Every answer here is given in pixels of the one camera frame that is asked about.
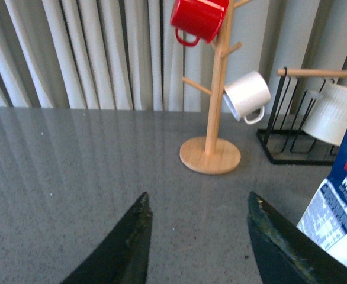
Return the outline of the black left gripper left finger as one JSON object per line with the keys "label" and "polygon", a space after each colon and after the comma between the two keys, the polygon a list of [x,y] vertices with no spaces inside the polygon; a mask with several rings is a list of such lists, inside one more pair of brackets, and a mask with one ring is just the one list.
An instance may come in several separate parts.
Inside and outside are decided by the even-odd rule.
{"label": "black left gripper left finger", "polygon": [[63,283],[146,283],[153,213],[143,192]]}

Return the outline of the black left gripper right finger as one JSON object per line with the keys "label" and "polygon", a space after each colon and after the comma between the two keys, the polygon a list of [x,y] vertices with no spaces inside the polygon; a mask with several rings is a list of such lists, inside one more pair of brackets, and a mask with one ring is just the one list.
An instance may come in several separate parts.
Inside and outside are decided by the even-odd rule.
{"label": "black left gripper right finger", "polygon": [[347,283],[347,267],[254,192],[247,222],[263,283]]}

